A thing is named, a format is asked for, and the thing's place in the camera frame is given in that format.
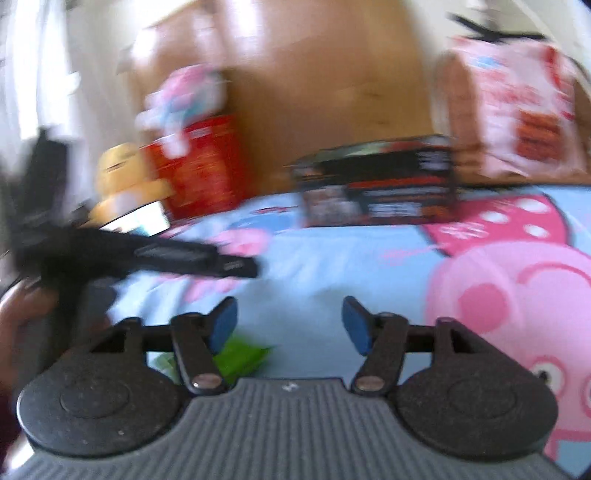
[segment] yellow plush toy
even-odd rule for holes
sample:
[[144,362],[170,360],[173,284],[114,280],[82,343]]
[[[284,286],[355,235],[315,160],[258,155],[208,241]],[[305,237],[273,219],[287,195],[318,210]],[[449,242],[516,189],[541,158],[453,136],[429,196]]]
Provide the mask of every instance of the yellow plush toy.
[[103,200],[90,212],[90,221],[98,226],[173,194],[166,180],[151,177],[142,154],[129,143],[107,150],[100,158],[96,188]]

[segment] black round pad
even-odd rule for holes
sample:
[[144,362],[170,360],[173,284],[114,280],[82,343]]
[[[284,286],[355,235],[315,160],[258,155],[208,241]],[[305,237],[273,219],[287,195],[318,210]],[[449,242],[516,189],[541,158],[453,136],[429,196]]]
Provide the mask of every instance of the black round pad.
[[181,406],[177,387],[128,356],[65,357],[21,393],[27,436],[62,456],[96,458],[134,450],[170,428]]
[[456,355],[422,370],[391,400],[421,441],[478,461],[540,451],[558,418],[543,382],[507,359],[485,355]]

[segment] stuffed toy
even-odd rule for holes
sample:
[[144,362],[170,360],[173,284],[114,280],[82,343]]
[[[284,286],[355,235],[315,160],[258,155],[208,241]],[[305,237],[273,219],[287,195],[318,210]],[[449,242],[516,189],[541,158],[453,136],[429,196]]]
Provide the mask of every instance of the stuffed toy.
[[134,144],[107,150],[99,160],[96,182],[102,201],[90,212],[92,225],[103,226],[143,205],[170,197],[166,180],[154,180]]
[[206,64],[172,72],[160,90],[147,96],[148,110],[138,115],[137,127],[160,130],[160,143],[168,158],[185,157],[190,146],[183,130],[221,110],[226,102],[224,83]]

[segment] cartoon eye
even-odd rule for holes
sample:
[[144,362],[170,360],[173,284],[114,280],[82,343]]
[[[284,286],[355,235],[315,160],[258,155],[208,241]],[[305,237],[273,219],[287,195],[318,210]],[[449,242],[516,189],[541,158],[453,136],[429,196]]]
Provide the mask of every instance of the cartoon eye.
[[563,392],[566,379],[564,370],[557,362],[542,359],[536,362],[530,371],[542,380],[557,397]]
[[583,411],[588,417],[591,417],[591,377],[583,384],[583,391],[581,392],[581,402],[583,404]]

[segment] toy box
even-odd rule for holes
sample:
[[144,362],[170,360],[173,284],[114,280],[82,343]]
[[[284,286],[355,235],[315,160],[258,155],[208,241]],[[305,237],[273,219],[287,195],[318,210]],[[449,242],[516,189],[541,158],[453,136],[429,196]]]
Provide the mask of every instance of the toy box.
[[167,207],[174,219],[224,212],[252,197],[252,182],[234,128],[232,115],[218,115],[185,129],[190,152],[169,159],[161,144],[144,147],[161,179],[174,194]]
[[308,226],[455,220],[450,141],[441,135],[323,150],[292,173]]

